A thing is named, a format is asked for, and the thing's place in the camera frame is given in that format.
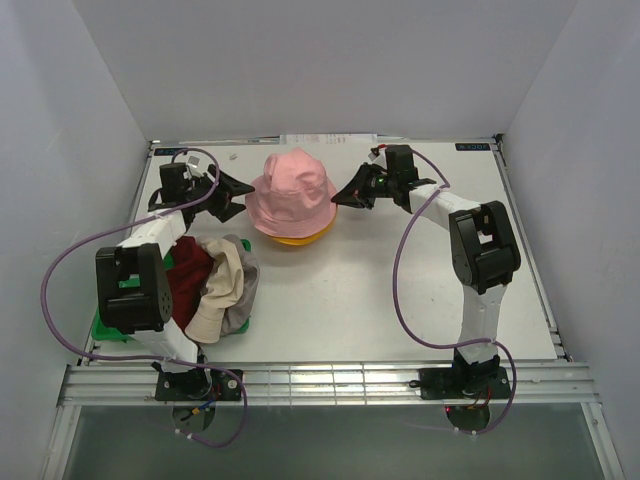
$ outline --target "white label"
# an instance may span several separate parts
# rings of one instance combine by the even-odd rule
[[[378,136],[375,133],[306,133],[280,135],[280,144],[321,143],[324,145],[336,145],[341,143],[375,143],[377,138]]]

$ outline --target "white tabletop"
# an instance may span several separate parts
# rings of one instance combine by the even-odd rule
[[[362,162],[368,161],[371,146],[302,145],[322,160],[338,190]],[[412,146],[440,167],[451,182],[452,192],[481,203],[508,203],[492,152],[458,152],[453,143],[414,142]],[[216,156],[224,172],[250,183],[262,173],[270,153],[287,152],[293,147],[204,148]],[[149,196],[160,186],[158,167],[169,158],[152,157],[136,218],[145,214]],[[436,178],[418,158],[416,166],[421,176]],[[261,266],[251,327],[245,334],[205,346],[209,360],[299,363],[450,359],[450,351],[430,350],[414,343],[400,327],[393,309],[391,267],[409,218],[391,200],[378,200],[373,211],[341,207],[335,226],[325,237],[305,247],[287,247],[255,230],[246,212],[224,224],[201,213],[188,235],[221,237],[233,233],[247,238]],[[518,360],[553,359],[556,353],[545,315],[522,241],[518,241],[522,267],[505,294],[498,339]],[[434,343],[457,340],[462,287],[451,266],[449,234],[426,219],[416,223],[404,250],[400,299],[405,317],[418,336]],[[101,351],[122,353],[139,348],[135,343],[105,343]]]

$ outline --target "red fabric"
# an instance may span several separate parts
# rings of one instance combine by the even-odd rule
[[[173,319],[184,331],[200,303],[200,291],[213,269],[213,258],[193,237],[180,237],[171,248],[174,267],[167,270],[173,297]]]

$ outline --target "green object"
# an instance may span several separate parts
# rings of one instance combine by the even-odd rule
[[[247,252],[251,251],[251,243],[249,240],[243,238],[240,240],[242,242],[242,246]],[[164,257],[164,269],[169,270],[174,266],[173,258],[171,254],[168,253],[166,257]],[[131,277],[129,280],[125,280],[124,282],[120,282],[121,287],[139,287],[140,279],[138,277]],[[251,317],[247,318],[247,321],[244,322],[238,330],[233,332],[233,334],[245,333],[249,330]],[[131,340],[129,335],[124,335],[120,333],[117,328],[107,327],[102,320],[100,319],[100,312],[96,309],[96,314],[93,316],[93,326],[91,327],[91,337],[98,342],[127,342]]]

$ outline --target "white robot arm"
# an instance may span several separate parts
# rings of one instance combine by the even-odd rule
[[[198,361],[198,346],[187,338],[171,317],[173,303],[163,258],[189,229],[196,214],[207,211],[225,222],[244,210],[233,197],[252,192],[253,187],[220,172],[213,187],[215,167],[205,168],[197,157],[160,167],[162,187],[149,200],[149,223],[138,227],[115,247],[96,253],[98,308],[102,322],[145,345],[152,354],[164,358]],[[198,203],[164,214],[168,209]],[[122,281],[138,276],[138,287]],[[169,372],[188,370],[167,363]]]
[[[374,148],[354,178],[332,199],[354,208],[372,209],[377,198],[392,198],[408,213],[417,212],[428,199],[421,216],[450,232],[451,258],[463,285],[462,332],[458,343],[481,338],[495,339],[500,304],[520,268],[520,253],[504,205],[480,204],[448,191],[433,197],[433,180],[420,179],[409,145]],[[456,389],[481,391],[495,381],[500,369],[497,348],[475,343],[455,348],[452,377]]]

